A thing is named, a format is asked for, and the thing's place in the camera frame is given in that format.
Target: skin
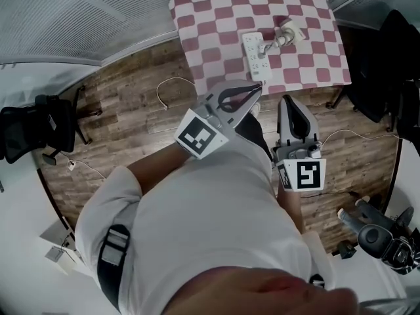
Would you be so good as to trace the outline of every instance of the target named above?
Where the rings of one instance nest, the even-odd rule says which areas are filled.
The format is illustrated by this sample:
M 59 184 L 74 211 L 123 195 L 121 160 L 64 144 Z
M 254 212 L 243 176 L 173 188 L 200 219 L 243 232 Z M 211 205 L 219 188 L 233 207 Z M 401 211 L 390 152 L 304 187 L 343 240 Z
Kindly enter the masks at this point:
M 172 144 L 128 166 L 142 188 L 149 192 L 190 157 Z M 300 195 L 278 190 L 279 206 L 303 233 L 305 224 Z M 165 315 L 353 315 L 358 302 L 349 289 L 325 291 L 283 270 L 218 267 L 183 285 L 168 302 Z

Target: white t-shirt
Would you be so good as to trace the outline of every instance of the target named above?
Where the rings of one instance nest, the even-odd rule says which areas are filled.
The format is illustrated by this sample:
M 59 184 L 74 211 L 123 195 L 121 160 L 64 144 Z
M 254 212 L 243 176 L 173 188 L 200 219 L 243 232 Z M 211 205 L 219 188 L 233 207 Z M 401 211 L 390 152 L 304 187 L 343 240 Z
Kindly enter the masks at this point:
M 278 205 L 270 178 L 263 149 L 240 136 L 203 160 L 187 161 L 144 197 L 132 172 L 118 167 L 83 208 L 77 249 L 98 284 L 108 228 L 125 224 L 131 231 L 122 314 L 161 314 L 182 285 L 220 266 L 280 268 L 308 281 L 318 263 Z M 319 238 L 316 246 L 322 247 Z

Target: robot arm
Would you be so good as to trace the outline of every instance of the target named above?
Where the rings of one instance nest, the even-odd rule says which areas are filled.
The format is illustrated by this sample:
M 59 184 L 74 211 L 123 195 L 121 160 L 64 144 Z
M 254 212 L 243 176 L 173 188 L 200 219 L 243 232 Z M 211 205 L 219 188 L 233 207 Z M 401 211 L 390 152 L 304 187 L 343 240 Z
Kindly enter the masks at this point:
M 217 83 L 187 111 L 175 140 L 196 158 L 204 158 L 229 141 L 262 91 L 261 84 L 255 82 Z
M 175 140 L 198 159 L 213 153 L 235 135 L 241 122 L 262 93 L 259 83 L 225 81 L 216 84 L 182 119 Z M 278 105 L 280 138 L 272 149 L 286 191 L 322 190 L 326 160 L 316 118 L 298 100 L 285 95 Z
M 278 104 L 274 164 L 285 191 L 324 189 L 326 159 L 321 158 L 318 122 L 309 109 L 289 95 Z

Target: checkered tablecloth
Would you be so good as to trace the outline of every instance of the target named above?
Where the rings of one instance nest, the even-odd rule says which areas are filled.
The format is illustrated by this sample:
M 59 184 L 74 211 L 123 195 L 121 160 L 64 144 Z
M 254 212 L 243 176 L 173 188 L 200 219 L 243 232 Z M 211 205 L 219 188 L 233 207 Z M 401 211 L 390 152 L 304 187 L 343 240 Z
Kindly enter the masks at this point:
M 273 78 L 263 94 L 351 83 L 328 0 L 171 0 L 169 8 L 199 95 L 219 81 L 251 80 L 242 34 L 273 40 L 286 18 L 306 39 L 270 49 Z

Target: cable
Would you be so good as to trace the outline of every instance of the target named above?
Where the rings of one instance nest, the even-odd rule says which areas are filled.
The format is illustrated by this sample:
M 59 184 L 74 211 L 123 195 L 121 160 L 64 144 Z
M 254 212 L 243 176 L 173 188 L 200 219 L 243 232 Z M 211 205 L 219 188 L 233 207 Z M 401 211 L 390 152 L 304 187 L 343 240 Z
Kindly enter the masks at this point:
M 60 152 L 62 155 L 64 155 L 66 158 L 68 158 L 68 160 L 67 160 L 67 168 L 70 168 L 70 164 L 72 164 L 73 162 L 79 162 L 79 163 L 82 163 L 82 164 L 84 164 L 86 167 L 88 167 L 89 169 L 91 169 L 91 170 L 93 170 L 93 171 L 96 171 L 103 179 L 106 179 L 106 177 L 104 176 L 104 175 L 102 175 L 102 173 L 100 172 L 100 171 L 97 171 L 95 168 L 92 168 L 90 165 L 88 165 L 87 163 L 85 163 L 85 162 L 83 162 L 83 161 L 80 161 L 80 160 L 73 160 L 73 159 L 70 159 L 65 153 L 63 153 L 63 152 Z
M 63 246 L 64 246 L 64 244 L 66 243 L 66 240 L 67 240 L 69 237 L 70 237 L 70 235 L 68 234 L 68 235 L 64 238 L 63 242 L 61 243 L 60 251 L 62 251 L 62 250 L 63 250 Z
M 335 133 L 338 133 L 338 132 L 351 132 L 351 133 L 353 133 L 353 134 L 355 134 L 355 135 L 359 136 L 360 138 L 363 138 L 363 139 L 366 139 L 366 140 L 375 140 L 375 139 L 378 139 L 378 138 L 383 138 L 383 137 L 395 137 L 395 138 L 397 138 L 397 139 L 402 140 L 402 138 L 400 138 L 399 136 L 397 136 L 397 135 L 395 135 L 395 134 L 385 134 L 385 135 L 375 136 L 374 138 L 368 138 L 367 136 L 360 135 L 360 134 L 358 134 L 358 133 L 356 133 L 356 132 L 352 131 L 351 129 L 339 129 L 338 131 L 335 131 L 334 133 L 331 133 L 329 136 L 327 136 L 327 138 L 326 138 L 326 139 L 324 140 L 324 142 L 322 143 L 321 150 L 322 150 L 322 148 L 324 147 L 324 144 L 328 141 L 328 139 L 329 139 L 330 137 L 332 137 Z
M 165 109 L 165 111 L 167 111 L 169 107 L 168 107 L 168 105 L 166 105 L 166 103 L 164 103 L 164 102 L 162 101 L 162 99 L 160 99 L 160 96 L 159 96 L 159 87 L 160 87 L 162 84 L 166 83 L 167 81 L 170 81 L 171 79 L 176 79 L 176 78 L 182 79 L 183 81 L 187 81 L 187 82 L 189 82 L 189 84 L 191 84 L 191 85 L 193 85 L 193 86 L 196 86 L 194 83 L 192 83 L 192 82 L 191 82 L 191 81 L 189 81 L 188 79 L 183 78 L 183 77 L 179 77 L 179 76 L 171 77 L 171 78 L 168 78 L 168 79 L 166 79 L 166 80 L 164 80 L 164 81 L 160 82 L 160 83 L 159 83 L 159 85 L 156 87 L 156 96 L 157 96 L 157 99 L 159 99 L 160 103 L 163 105 L 163 108 Z
M 305 196 L 305 197 L 301 197 L 301 198 L 312 198 L 312 197 L 318 197 L 318 196 L 322 196 L 322 195 L 339 195 L 339 194 L 349 194 L 349 195 L 353 196 L 353 192 L 322 192 L 321 194 L 312 195 L 312 196 Z

